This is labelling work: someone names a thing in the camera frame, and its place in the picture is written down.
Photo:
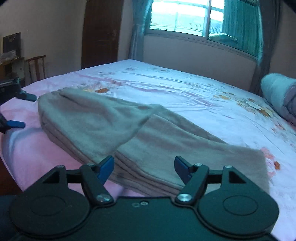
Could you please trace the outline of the right grey curtain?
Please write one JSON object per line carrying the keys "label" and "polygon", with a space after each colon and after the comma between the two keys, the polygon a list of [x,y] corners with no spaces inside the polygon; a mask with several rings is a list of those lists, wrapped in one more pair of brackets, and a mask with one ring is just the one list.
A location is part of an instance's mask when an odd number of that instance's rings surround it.
{"label": "right grey curtain", "polygon": [[263,0],[258,1],[256,6],[259,17],[259,52],[249,92],[258,96],[262,95],[261,80],[270,70],[280,25],[281,3],[282,1]]}

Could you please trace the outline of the grey fleece pants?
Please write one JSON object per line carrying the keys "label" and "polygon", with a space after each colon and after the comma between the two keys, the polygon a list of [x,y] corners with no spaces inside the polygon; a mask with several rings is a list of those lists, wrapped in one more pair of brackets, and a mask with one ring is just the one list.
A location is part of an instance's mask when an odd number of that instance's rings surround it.
{"label": "grey fleece pants", "polygon": [[111,181],[137,193],[176,196],[184,186],[176,156],[213,170],[231,165],[269,191],[262,151],[227,144],[161,105],[64,88],[40,96],[38,112],[53,143],[82,164],[113,156]]}

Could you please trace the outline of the dark wooden door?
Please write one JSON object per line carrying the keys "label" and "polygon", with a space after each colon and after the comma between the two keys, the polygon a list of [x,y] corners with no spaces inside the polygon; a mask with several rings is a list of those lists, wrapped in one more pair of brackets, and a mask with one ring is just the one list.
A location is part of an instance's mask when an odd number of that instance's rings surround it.
{"label": "dark wooden door", "polygon": [[122,8],[122,0],[86,1],[82,69],[117,61]]}

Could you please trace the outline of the window with teal light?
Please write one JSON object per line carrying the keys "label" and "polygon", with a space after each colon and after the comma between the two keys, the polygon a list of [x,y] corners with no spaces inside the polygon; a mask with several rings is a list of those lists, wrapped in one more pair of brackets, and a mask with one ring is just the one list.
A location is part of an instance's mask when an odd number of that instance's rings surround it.
{"label": "window with teal light", "polygon": [[257,57],[257,1],[153,1],[147,29],[205,38]]}

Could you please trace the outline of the wooden chair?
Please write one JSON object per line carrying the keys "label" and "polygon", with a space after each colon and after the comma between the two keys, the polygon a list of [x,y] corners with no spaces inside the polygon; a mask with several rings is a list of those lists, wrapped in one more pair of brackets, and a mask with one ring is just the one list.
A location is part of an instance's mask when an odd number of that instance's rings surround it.
{"label": "wooden chair", "polygon": [[46,55],[41,55],[25,60],[25,63],[28,64],[30,83],[46,78],[45,58]]}

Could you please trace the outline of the dark wooden desk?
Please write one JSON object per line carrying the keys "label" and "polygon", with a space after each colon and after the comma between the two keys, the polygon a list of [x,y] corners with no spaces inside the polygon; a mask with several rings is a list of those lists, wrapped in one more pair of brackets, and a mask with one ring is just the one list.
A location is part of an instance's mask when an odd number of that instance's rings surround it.
{"label": "dark wooden desk", "polygon": [[21,87],[25,87],[25,59],[16,58],[11,61],[1,63],[1,83],[18,78],[21,83]]}

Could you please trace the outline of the rolled grey blanket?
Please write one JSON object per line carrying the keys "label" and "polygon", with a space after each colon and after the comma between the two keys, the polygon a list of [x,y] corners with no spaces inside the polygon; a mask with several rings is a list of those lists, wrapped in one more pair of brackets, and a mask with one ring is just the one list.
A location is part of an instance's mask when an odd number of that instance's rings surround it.
{"label": "rolled grey blanket", "polygon": [[295,78],[270,73],[262,78],[260,86],[269,105],[295,126]]}

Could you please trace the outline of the pink floral bed sheet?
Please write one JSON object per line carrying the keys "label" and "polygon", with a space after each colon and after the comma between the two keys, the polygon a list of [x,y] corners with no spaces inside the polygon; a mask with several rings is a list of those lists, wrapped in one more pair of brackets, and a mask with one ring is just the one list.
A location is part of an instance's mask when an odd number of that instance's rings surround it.
{"label": "pink floral bed sheet", "polygon": [[[225,142],[263,151],[270,194],[280,208],[273,229],[279,240],[295,240],[295,127],[261,97],[211,78],[135,60],[70,72],[25,88],[37,96],[64,87],[144,104],[160,104]],[[26,127],[1,135],[1,158],[20,189],[25,190],[56,165],[76,169],[79,162],[43,132],[36,102],[11,99],[1,106],[9,120]]]}

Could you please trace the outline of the dark framed picture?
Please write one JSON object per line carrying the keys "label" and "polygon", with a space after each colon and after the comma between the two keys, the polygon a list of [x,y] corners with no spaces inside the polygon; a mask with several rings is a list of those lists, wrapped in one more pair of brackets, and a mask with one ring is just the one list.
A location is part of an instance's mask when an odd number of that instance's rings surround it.
{"label": "dark framed picture", "polygon": [[3,52],[16,52],[17,57],[21,57],[21,32],[3,37]]}

